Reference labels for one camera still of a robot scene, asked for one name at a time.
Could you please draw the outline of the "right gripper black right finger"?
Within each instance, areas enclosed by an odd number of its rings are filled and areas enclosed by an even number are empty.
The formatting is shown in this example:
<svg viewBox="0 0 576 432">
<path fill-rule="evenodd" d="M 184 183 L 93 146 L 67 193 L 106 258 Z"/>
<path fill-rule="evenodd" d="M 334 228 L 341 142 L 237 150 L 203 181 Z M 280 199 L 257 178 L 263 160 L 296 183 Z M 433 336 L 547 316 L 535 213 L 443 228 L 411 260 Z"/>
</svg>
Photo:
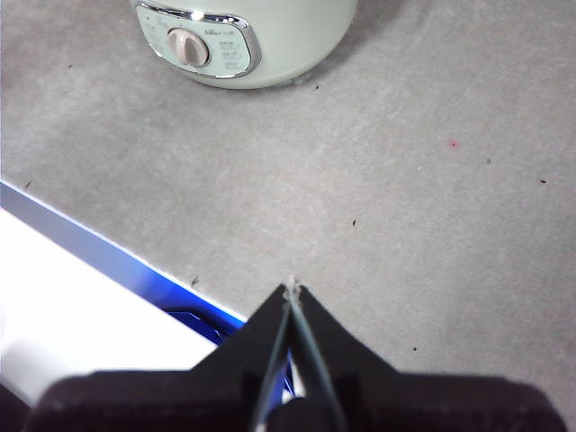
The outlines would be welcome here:
<svg viewBox="0 0 576 432">
<path fill-rule="evenodd" d="M 292 288 L 294 361 L 337 430 L 564 431 L 534 385 L 498 376 L 401 372 L 352 336 L 312 295 Z"/>
</svg>

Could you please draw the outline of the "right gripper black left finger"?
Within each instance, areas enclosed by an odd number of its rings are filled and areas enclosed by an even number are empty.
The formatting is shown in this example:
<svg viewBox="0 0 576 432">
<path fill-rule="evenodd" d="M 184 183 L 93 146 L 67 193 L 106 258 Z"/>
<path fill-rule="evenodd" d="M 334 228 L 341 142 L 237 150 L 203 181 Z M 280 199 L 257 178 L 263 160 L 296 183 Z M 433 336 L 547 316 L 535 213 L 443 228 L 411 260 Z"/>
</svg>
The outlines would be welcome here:
<svg viewBox="0 0 576 432">
<path fill-rule="evenodd" d="M 27 431 L 252 431 L 283 401 L 290 323 L 279 285 L 190 370 L 101 371 L 52 384 Z"/>
</svg>

